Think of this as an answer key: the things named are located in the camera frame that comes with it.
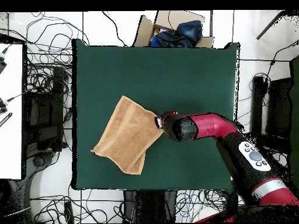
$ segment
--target table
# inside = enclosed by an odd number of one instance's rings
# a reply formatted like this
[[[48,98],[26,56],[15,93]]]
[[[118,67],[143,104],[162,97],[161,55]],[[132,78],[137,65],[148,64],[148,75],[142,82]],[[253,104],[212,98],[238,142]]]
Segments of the table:
[[[299,56],[290,61],[291,79],[293,87],[290,90],[291,98],[291,155],[290,167],[294,176],[294,184],[299,188]]]
[[[9,44],[0,43],[0,53]],[[23,52],[21,44],[14,44],[5,54],[7,66],[0,74],[0,98],[8,100],[23,92]],[[0,179],[22,178],[22,96],[7,105],[8,111],[0,115],[0,121],[12,113],[12,117],[0,127]]]
[[[228,189],[230,174],[211,138],[177,143],[162,135],[140,176],[91,152],[122,95],[156,114],[234,114],[238,45],[212,48],[87,47],[73,40],[72,187],[128,190]]]

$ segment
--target white table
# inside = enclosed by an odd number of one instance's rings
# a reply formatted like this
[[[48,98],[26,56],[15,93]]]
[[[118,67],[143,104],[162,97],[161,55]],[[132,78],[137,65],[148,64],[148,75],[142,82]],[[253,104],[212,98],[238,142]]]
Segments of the white table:
[[[7,46],[0,43],[0,53]],[[4,61],[7,66],[0,74],[0,98],[8,100],[22,93],[22,45],[10,46]],[[6,107],[8,111],[0,115],[0,121],[8,113],[12,113],[12,117],[0,127],[0,179],[21,179],[22,96],[9,102]]]

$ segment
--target black pipe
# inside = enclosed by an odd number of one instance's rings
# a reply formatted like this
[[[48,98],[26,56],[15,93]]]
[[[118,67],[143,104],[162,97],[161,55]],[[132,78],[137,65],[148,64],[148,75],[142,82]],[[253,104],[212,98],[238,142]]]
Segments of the black pipe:
[[[298,16],[299,10],[283,10],[278,13],[273,20],[264,28],[264,30],[257,36],[257,40],[259,40],[270,27],[272,27],[276,22],[278,22],[283,16]]]

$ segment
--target cardboard box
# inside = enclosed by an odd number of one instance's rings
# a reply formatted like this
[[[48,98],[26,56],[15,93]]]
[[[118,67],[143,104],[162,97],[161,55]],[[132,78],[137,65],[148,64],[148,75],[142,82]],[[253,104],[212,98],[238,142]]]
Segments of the cardboard box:
[[[140,18],[139,27],[135,37],[133,46],[146,47],[150,46],[150,39],[155,29],[166,29],[168,31],[175,31],[179,24],[190,22],[192,20],[200,20],[201,25],[204,22],[204,17],[181,10],[160,10],[156,15],[155,22],[152,23],[145,16]],[[196,47],[211,48],[213,45],[214,37],[202,37],[197,42]]]

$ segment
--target control buttons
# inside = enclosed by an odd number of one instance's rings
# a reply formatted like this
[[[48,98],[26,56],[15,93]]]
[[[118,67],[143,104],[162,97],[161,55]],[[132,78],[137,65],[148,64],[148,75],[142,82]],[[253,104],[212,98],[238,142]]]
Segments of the control buttons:
[[[252,151],[249,154],[249,158],[254,160],[255,162],[263,159],[263,156],[258,151]]]
[[[271,167],[268,162],[259,153],[252,143],[243,141],[239,144],[239,151],[247,162],[257,171],[270,171]]]

